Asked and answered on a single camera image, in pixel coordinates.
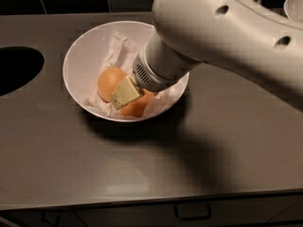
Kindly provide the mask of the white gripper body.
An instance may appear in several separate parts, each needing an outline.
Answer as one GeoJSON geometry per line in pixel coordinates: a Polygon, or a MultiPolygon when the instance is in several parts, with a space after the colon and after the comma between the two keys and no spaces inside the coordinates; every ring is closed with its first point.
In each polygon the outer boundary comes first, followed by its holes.
{"type": "Polygon", "coordinates": [[[140,87],[151,92],[161,92],[176,84],[199,64],[199,61],[168,47],[154,33],[134,59],[134,78],[140,87]]]}

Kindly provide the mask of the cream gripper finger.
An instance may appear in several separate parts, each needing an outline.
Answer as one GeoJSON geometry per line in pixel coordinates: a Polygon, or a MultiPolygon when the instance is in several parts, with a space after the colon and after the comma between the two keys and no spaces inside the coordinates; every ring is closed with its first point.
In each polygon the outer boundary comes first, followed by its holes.
{"type": "Polygon", "coordinates": [[[116,110],[119,110],[143,95],[144,90],[136,84],[134,78],[126,76],[114,89],[111,103],[116,110]]]}

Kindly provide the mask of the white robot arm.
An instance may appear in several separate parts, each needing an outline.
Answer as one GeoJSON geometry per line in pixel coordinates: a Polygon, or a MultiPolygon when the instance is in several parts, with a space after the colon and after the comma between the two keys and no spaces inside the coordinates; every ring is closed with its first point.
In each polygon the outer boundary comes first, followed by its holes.
{"type": "Polygon", "coordinates": [[[153,0],[154,33],[111,101],[120,109],[201,63],[240,75],[303,109],[303,27],[253,0],[153,0]]]}

